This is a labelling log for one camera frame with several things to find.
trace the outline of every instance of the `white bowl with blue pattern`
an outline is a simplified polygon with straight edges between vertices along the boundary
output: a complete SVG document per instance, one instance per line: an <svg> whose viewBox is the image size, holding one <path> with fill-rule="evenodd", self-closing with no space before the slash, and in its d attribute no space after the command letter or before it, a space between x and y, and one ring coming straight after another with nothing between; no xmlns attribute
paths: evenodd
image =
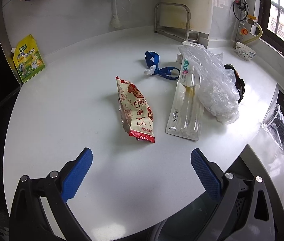
<svg viewBox="0 0 284 241"><path fill-rule="evenodd" d="M235 48L236 48L236 51L238 52L238 55L242 59L245 59L246 61L252 60L253 57L257 54L254 50L244 45L243 43L236 42Z"/></svg>

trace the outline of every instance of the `clear plastic bag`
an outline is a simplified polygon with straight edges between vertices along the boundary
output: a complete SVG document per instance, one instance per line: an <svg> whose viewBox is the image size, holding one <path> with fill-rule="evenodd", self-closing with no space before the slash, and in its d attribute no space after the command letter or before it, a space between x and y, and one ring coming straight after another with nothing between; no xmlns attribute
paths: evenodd
<svg viewBox="0 0 284 241"><path fill-rule="evenodd" d="M207 49L181 46L179 50L200 76L197 92L200 102L223 124L235 122L239 118L240 96L233 70L225 69L221 58Z"/></svg>

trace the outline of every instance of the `red and white snack wrapper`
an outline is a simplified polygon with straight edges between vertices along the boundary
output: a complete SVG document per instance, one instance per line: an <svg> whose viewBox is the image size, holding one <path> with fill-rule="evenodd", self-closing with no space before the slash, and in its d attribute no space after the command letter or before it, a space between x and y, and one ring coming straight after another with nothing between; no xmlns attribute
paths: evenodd
<svg viewBox="0 0 284 241"><path fill-rule="evenodd" d="M119 110L124 130L137 140L155 142L153 113L142 93L130 81L116 77Z"/></svg>

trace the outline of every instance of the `blue lanyard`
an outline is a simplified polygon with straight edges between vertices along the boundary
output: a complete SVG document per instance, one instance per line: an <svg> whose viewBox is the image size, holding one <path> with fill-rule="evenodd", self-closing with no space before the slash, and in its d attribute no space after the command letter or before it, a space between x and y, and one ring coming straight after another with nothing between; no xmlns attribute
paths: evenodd
<svg viewBox="0 0 284 241"><path fill-rule="evenodd" d="M151 68L151 66L153 65L156 66L154 73L153 73L154 75L160 75L163 78L166 78L172 81L175 81L179 78L180 70L178 68L165 67L165 68L159 69L160 56L156 52L145 52L145 56L146 56L145 57L146 65L149 68ZM177 77L170 77L172 70L177 70L179 72L179 75Z"/></svg>

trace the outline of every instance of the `white tile wall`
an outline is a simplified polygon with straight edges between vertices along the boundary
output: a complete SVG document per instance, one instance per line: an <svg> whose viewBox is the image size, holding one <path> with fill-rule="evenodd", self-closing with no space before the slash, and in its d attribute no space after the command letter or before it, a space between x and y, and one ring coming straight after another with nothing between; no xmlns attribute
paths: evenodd
<svg viewBox="0 0 284 241"><path fill-rule="evenodd" d="M234 40L238 20L233 14L233 1L228 0L223 8L217 4L213 7L212 26L209 39Z"/></svg>
<svg viewBox="0 0 284 241"><path fill-rule="evenodd" d="M247 0L247 4L248 4L248 7L249 7L249 14L254 15L255 14L255 0ZM250 33L251 29L252 29L252 25L246 23L245 27L247 28L248 32Z"/></svg>
<svg viewBox="0 0 284 241"><path fill-rule="evenodd" d="M280 87L284 90L284 76L280 73L278 73L273 66L271 66L267 61L269 60L268 58L261 58L260 53L257 54L254 58L253 61L256 62L259 66L261 66L271 77L273 77L277 83L280 85Z"/></svg>
<svg viewBox="0 0 284 241"><path fill-rule="evenodd" d="M257 19L259 18L259 11L260 11L260 0L255 0L255 12L253 16L255 16ZM252 26L251 33L255 34L255 30L257 27Z"/></svg>
<svg viewBox="0 0 284 241"><path fill-rule="evenodd" d="M284 77L284 56L282 56L271 45L258 39L248 46L256 51L257 55L264 59L272 68Z"/></svg>
<svg viewBox="0 0 284 241"><path fill-rule="evenodd" d="M153 25L154 6L160 0L117 0L122 28ZM12 47L28 34L42 56L78 41L114 31L111 0L2 0Z"/></svg>

